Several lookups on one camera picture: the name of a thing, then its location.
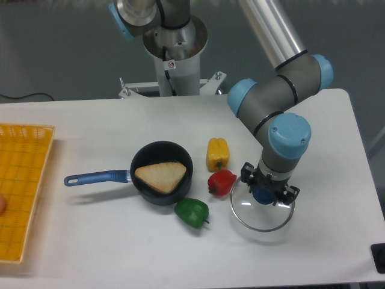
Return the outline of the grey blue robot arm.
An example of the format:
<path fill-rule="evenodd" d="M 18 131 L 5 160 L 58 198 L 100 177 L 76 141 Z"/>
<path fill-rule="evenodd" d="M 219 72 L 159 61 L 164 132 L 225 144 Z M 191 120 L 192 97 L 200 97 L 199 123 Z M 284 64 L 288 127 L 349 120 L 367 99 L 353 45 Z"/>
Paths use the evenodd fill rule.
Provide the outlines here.
<path fill-rule="evenodd" d="M 307 52 L 278 1 L 239 4 L 276 71 L 262 85 L 243 79 L 227 95 L 234 115 L 262 145 L 257 167 L 246 164 L 241 180 L 258 202 L 290 205 L 299 190 L 288 181 L 309 145 L 311 129 L 289 109 L 328 88 L 333 68 L 324 56 Z M 125 38 L 141 36 L 155 62 L 161 96 L 203 93 L 200 53 L 208 35 L 189 1 L 112 1 L 109 10 Z"/>

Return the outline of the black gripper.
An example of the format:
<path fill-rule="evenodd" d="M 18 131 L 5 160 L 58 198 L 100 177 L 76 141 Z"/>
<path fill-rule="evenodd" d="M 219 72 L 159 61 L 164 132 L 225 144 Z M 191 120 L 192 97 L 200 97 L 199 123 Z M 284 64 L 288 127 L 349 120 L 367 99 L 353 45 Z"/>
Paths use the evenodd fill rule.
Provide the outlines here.
<path fill-rule="evenodd" d="M 241 182 L 247 184 L 249 192 L 252 192 L 253 188 L 257 188 L 274 193 L 273 206 L 277 203 L 290 205 L 299 195 L 300 189 L 287 185 L 288 180 L 289 178 L 278 180 L 274 179 L 273 175 L 264 175 L 260 168 L 254 172 L 254 166 L 248 162 L 245 162 L 241 169 Z"/>

